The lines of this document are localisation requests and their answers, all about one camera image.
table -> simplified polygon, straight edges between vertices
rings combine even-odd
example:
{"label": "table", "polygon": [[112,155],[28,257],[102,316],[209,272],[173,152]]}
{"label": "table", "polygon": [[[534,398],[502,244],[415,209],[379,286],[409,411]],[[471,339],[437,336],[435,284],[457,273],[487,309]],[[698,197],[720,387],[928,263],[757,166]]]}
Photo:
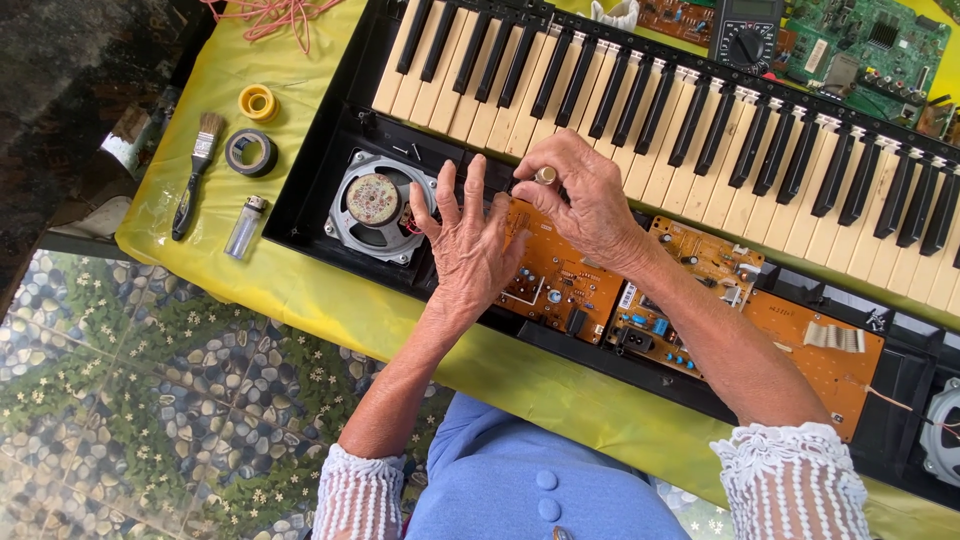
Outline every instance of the table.
{"label": "table", "polygon": [[[588,10],[586,2],[580,4],[562,0],[558,7]],[[916,6],[948,20],[942,12],[937,16],[930,0]],[[135,258],[162,264],[218,298],[389,360],[420,316],[421,302],[259,236],[245,260],[222,255],[245,199],[276,199],[363,9],[364,3],[348,0],[312,21],[308,56],[286,32],[251,44],[241,38],[245,23],[223,20],[197,59],[116,239]],[[960,59],[960,37],[950,42],[950,51]],[[274,88],[281,109],[273,122],[254,126],[236,108],[238,93],[251,83],[288,85]],[[279,147],[279,161],[263,178],[242,177],[223,159],[224,134],[204,176],[194,228],[183,242],[174,242],[172,216],[189,175],[198,118],[205,110],[227,118],[227,134],[262,129]],[[731,427],[703,414],[479,325],[447,355],[436,380],[727,506],[720,463],[708,442],[729,437]],[[956,513],[864,481],[871,494],[867,517],[877,535],[886,540],[913,538],[921,530],[924,538],[960,535]]]}

black tape roll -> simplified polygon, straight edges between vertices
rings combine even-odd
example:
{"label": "black tape roll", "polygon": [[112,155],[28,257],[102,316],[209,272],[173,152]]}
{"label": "black tape roll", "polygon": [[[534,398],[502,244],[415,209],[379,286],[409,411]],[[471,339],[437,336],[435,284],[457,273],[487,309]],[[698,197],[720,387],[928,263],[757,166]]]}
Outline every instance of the black tape roll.
{"label": "black tape roll", "polygon": [[[244,163],[243,150],[251,143],[260,145],[260,154],[253,159],[253,163]],[[260,178],[274,170],[276,158],[280,152],[276,148],[276,143],[263,132],[247,128],[230,136],[224,154],[231,169],[244,176]]]}

knob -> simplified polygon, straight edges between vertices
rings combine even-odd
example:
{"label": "knob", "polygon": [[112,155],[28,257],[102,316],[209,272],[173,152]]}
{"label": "knob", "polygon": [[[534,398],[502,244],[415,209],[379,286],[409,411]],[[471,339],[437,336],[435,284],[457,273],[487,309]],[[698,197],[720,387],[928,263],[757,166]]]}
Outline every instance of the knob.
{"label": "knob", "polygon": [[741,67],[759,62],[763,58],[763,36],[756,30],[741,30],[733,37],[730,56]]}

floor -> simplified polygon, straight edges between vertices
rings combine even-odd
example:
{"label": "floor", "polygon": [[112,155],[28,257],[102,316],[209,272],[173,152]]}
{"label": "floor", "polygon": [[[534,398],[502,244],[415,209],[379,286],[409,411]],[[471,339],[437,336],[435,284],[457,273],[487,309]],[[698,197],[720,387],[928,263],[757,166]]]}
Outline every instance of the floor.
{"label": "floor", "polygon": [[[301,540],[384,365],[159,266],[36,252],[0,324],[0,540]],[[452,396],[424,394],[406,512]],[[691,538],[732,538],[729,513],[658,490]]]}

wrinkled hand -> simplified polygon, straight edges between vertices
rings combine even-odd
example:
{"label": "wrinkled hand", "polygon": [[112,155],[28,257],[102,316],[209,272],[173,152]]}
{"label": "wrinkled hand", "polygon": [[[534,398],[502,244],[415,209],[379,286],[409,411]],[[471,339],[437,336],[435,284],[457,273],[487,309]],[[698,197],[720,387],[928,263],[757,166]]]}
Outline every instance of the wrinkled hand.
{"label": "wrinkled hand", "polygon": [[410,207],[417,226],[430,239],[440,284],[430,298],[451,324],[472,324],[516,272],[529,232],[515,234],[504,249],[510,196],[497,193],[484,216],[483,178],[487,160],[477,155],[467,169],[464,210],[453,194],[456,168],[444,163],[437,177],[436,199],[443,223],[437,223],[423,201],[419,184],[410,184]]}
{"label": "wrinkled hand", "polygon": [[[537,207],[573,247],[603,267],[619,274],[636,270],[649,253],[649,238],[630,214],[619,167],[569,129],[535,145],[514,176],[528,179],[547,165],[556,169],[556,183],[521,182],[514,196]],[[557,184],[566,188],[569,205]]]}

